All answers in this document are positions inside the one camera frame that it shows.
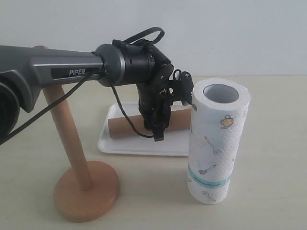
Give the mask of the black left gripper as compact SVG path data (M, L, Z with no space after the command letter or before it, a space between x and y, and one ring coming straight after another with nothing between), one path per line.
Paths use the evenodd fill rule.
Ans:
M152 130L155 142L163 141L164 130L169 126L171 115L168 83L161 85L138 83L137 92L144 127Z

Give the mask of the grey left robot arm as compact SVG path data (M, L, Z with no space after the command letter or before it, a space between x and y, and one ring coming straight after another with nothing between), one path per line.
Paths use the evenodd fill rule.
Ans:
M23 131L86 81L110 88L136 85L144 127L155 141L162 141L170 120L167 87L173 69L171 61L144 39L133 44L114 40L92 52L1 46L0 141ZM72 91L16 127L20 110L31 112L42 89L64 84L73 84Z

